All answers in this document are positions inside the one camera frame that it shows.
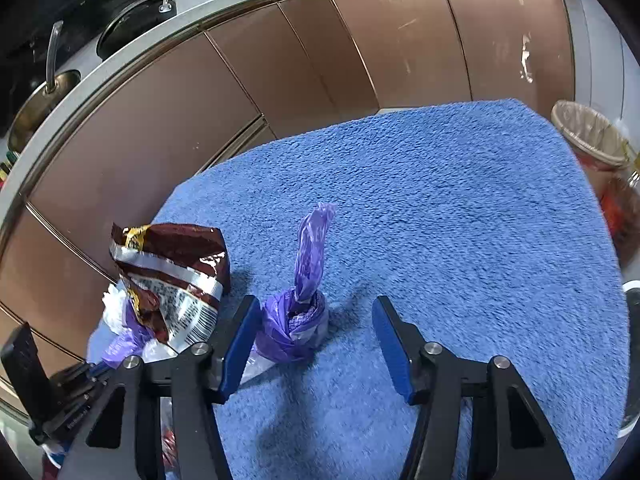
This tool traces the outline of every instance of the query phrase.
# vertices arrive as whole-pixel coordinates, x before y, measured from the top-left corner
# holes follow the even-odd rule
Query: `brown chip bag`
[[[120,269],[138,321],[176,351],[206,340],[220,298],[231,290],[220,229],[156,224],[113,225],[111,257]]]

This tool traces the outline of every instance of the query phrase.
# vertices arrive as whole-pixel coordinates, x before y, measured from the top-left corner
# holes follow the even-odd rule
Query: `metal screw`
[[[504,355],[497,355],[496,357],[494,357],[494,365],[496,368],[504,370],[505,368],[509,368],[511,366],[511,361],[509,361]]]
[[[429,341],[424,346],[424,351],[429,355],[438,355],[442,353],[442,345],[433,341]]]
[[[140,364],[140,358],[137,355],[130,355],[124,359],[122,364],[127,370],[131,370]]]
[[[209,351],[209,345],[206,343],[196,343],[191,347],[191,353],[193,355],[203,355]]]

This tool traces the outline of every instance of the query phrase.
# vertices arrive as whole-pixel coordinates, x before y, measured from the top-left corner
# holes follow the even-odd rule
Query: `blue towel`
[[[379,294],[459,357],[508,356],[575,477],[600,477],[623,415],[628,319],[596,199],[549,122],[507,100],[330,126],[186,181],[156,222],[222,229],[237,304],[292,285],[298,223],[318,201],[337,204],[328,338],[313,362],[272,368],[215,408],[235,478],[398,477],[417,409],[395,393],[373,332]]]

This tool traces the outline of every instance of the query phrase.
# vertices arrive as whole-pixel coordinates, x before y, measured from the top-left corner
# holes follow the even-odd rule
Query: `pan handle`
[[[49,38],[49,47],[47,48],[47,65],[46,76],[47,84],[44,91],[51,94],[56,89],[56,52],[58,50],[58,39],[62,30],[62,20],[55,22],[51,29],[51,37]]]

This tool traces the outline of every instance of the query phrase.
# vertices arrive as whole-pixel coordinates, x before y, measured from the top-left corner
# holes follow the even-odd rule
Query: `brown cabinet door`
[[[22,212],[0,261],[0,301],[5,307],[60,346],[84,356],[108,285],[31,213]]]
[[[545,117],[573,99],[571,39],[562,0],[449,0],[474,100],[515,97]]]
[[[277,4],[207,31],[279,139],[340,122]]]
[[[204,34],[115,91],[56,155],[30,196],[65,237],[114,275],[111,225],[152,220],[259,112]]]
[[[382,108],[470,99],[447,0],[335,0]]]
[[[285,0],[282,12],[337,107],[340,120],[375,114],[376,94],[360,54],[331,0]]]

